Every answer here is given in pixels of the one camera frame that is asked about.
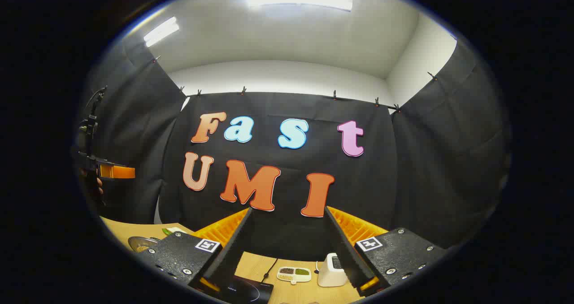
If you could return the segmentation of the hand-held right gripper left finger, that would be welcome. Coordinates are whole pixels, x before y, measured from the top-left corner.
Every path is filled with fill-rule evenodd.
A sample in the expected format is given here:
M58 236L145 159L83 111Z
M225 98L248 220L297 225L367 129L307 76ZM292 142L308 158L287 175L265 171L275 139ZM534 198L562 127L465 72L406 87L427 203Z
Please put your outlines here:
M166 236L142 251L142 261L180 284L215 295L231 282L252 231L252 208L246 208L196 233Z

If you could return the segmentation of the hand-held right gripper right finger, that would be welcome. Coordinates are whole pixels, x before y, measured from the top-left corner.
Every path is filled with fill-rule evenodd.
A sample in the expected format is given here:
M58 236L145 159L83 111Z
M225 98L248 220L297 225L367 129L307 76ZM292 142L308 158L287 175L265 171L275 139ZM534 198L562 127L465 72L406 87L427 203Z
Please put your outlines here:
M324 214L338 261L363 297L420 275L448 253L407 228L386 230L333 207L325 207Z

